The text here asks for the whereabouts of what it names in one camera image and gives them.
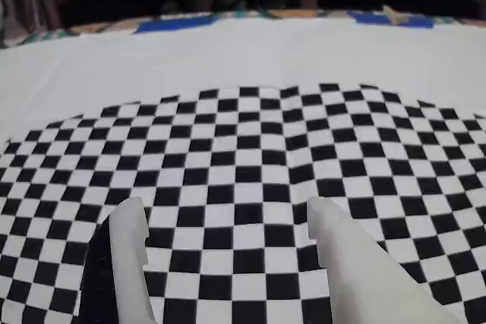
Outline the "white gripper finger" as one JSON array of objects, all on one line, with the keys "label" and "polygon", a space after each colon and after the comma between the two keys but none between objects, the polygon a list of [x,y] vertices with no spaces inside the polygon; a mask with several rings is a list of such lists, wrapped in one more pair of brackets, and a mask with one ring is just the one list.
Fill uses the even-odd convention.
[{"label": "white gripper finger", "polygon": [[140,197],[128,198],[113,210],[109,215],[109,233],[118,321],[153,323],[144,276],[149,228]]},{"label": "white gripper finger", "polygon": [[307,217],[334,323],[459,322],[331,199],[310,198]]}]

